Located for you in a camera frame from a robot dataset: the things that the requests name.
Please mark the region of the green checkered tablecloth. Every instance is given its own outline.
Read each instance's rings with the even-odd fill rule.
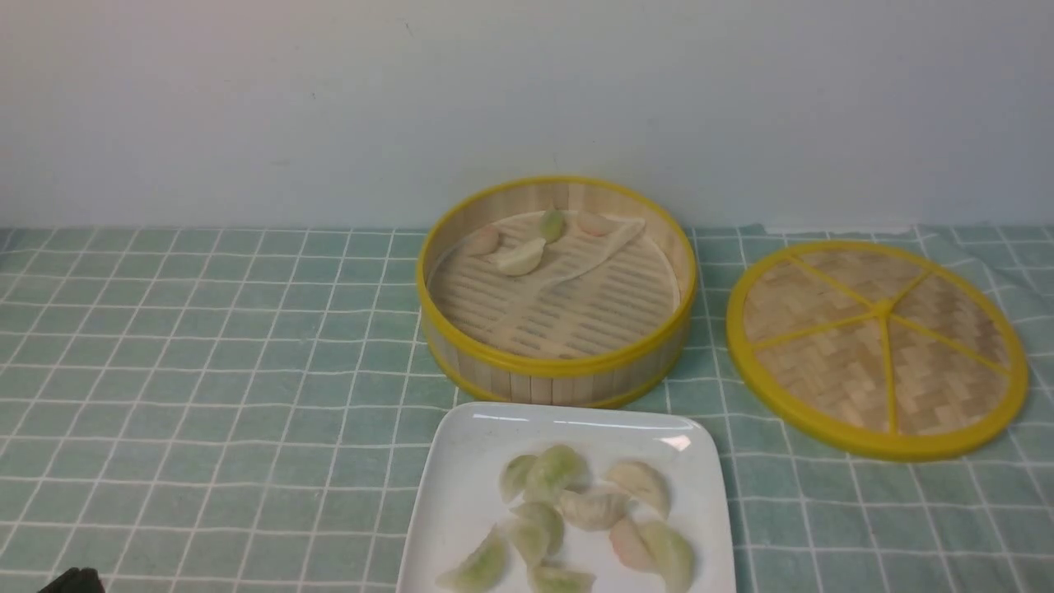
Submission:
[[[728,359],[722,318],[745,265],[827,235],[688,232],[691,339],[630,408],[714,435],[740,591],[1054,591],[1054,228],[839,235],[965,276],[1029,352],[1010,431],[917,466],[786,427]],[[423,238],[0,231],[0,591],[91,566],[111,593],[392,592],[432,435],[467,400],[421,337]]]

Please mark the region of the dumpling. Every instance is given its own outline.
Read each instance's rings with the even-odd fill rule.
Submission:
[[[524,502],[512,510],[512,513],[528,521],[538,523],[549,534],[547,552],[555,554],[564,545],[564,519],[555,509],[544,502]]]
[[[669,489],[655,468],[643,461],[620,461],[604,479],[655,509],[663,519],[669,517]]]
[[[567,446],[551,447],[538,456],[527,472],[524,500],[552,502],[562,490],[585,472],[586,462],[573,449]]]
[[[637,572],[656,572],[656,561],[651,558],[641,534],[637,531],[637,523],[629,517],[623,517],[614,523],[611,531],[607,533],[611,540],[611,550],[619,557],[619,561],[627,569]]]
[[[530,590],[533,593],[590,593],[597,577],[553,567],[538,567],[530,571]]]
[[[540,523],[516,519],[508,528],[509,541],[520,552],[527,568],[536,567],[549,550],[549,532]]]
[[[666,582],[666,593],[687,593],[695,577],[696,558],[691,546],[662,521],[644,523],[640,532]]]
[[[560,493],[560,513],[564,520],[583,531],[610,529],[626,515],[629,497],[619,492],[579,494],[565,490]]]
[[[435,585],[455,593],[484,593],[497,585],[505,574],[507,562],[505,540],[496,529],[457,568],[445,572]]]
[[[497,488],[502,491],[502,502],[508,505],[513,498],[520,496],[524,490],[524,483],[527,481],[527,472],[530,471],[535,459],[538,459],[535,455],[521,455],[505,467],[497,481]]]

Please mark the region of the black object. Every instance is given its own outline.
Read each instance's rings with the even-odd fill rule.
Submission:
[[[41,589],[40,593],[105,593],[105,591],[95,569],[70,569]]]

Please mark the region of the bamboo steamer lid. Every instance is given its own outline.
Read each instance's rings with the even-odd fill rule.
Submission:
[[[881,244],[789,246],[733,290],[729,355],[777,414],[846,451],[897,460],[980,447],[1023,403],[1028,370],[967,280]]]

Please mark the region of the steamed dumpling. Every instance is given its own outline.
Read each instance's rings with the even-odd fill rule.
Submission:
[[[584,572],[573,572],[553,567],[538,567],[530,571],[530,590],[533,593],[590,593],[597,577]]]
[[[627,569],[637,572],[656,572],[656,561],[651,558],[651,552],[637,531],[637,523],[629,517],[623,517],[614,523],[607,537],[611,540],[611,550],[619,557],[619,561]]]
[[[663,519],[669,516],[669,489],[666,479],[643,461],[620,461],[604,479],[655,509]]]
[[[509,541],[528,568],[536,567],[549,550],[549,532],[533,521],[516,519],[509,526]]]
[[[640,533],[666,582],[666,593],[687,593],[695,577],[696,558],[691,546],[662,521],[641,526]]]
[[[479,548],[457,568],[441,574],[435,585],[455,593],[484,593],[502,579],[506,562],[505,540],[491,529]]]
[[[527,472],[530,471],[535,459],[538,457],[534,455],[521,455],[505,467],[497,482],[497,488],[502,492],[502,502],[508,505],[513,498],[520,496],[524,490],[524,483],[527,481]]]
[[[629,498],[618,492],[579,494],[565,490],[560,493],[560,513],[564,519],[583,531],[611,529],[626,515]]]
[[[586,462],[567,446],[545,450],[527,472],[524,500],[552,502],[557,495],[586,471]]]
[[[555,509],[544,502],[524,502],[512,510],[512,513],[528,521],[538,523],[549,534],[547,552],[555,554],[564,545],[564,519]]]

